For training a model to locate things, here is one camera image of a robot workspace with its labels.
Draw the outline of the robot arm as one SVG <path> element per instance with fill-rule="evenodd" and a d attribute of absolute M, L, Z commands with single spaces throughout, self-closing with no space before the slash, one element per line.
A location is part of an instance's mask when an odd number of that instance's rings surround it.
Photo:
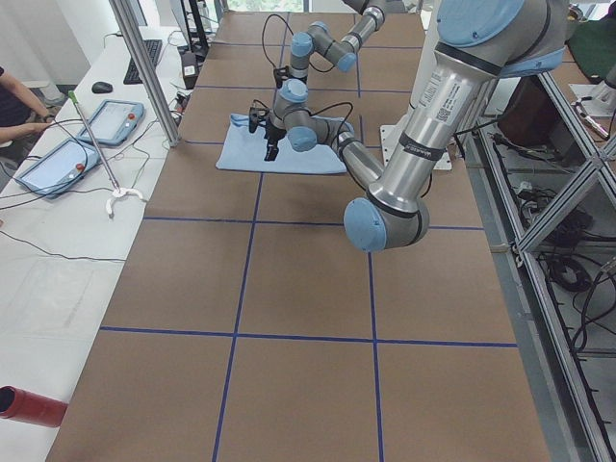
<path fill-rule="evenodd" d="M 268 160 L 287 140 L 303 152 L 331 147 L 364 189 L 344 214 L 348 239 L 376 252 L 418 242 L 429 213 L 421 190 L 480 88 L 501 78 L 536 75 L 558 67 L 564 54 L 568 5 L 564 1 L 445 1 L 437 13 L 436 65 L 402 129 L 387 164 L 379 163 L 347 126 L 312 115 L 306 105 L 307 67 L 319 54 L 350 69 L 369 36 L 386 19 L 383 1 L 355 1 L 360 21 L 341 39 L 313 23 L 293 36 L 291 59 L 266 122 Z"/>
<path fill-rule="evenodd" d="M 313 54 L 348 72 L 356 64 L 358 52 L 367 39 L 383 26 L 387 14 L 406 12 L 403 1 L 345 1 L 345 4 L 360 14 L 360 20 L 341 39 L 334 39 L 328 27 L 319 21 L 313 22 L 306 31 L 293 34 L 290 63 L 285 67 L 289 78 L 306 82 Z"/>

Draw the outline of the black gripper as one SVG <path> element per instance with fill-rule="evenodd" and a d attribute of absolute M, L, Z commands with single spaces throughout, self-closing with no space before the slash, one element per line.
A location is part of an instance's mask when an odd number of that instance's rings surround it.
<path fill-rule="evenodd" d="M 287 130 L 282 127 L 278 127 L 276 122 L 269 118 L 266 122 L 266 139 L 267 148 L 265 162 L 274 162 L 278 156 L 279 148 L 278 143 L 286 136 Z"/>

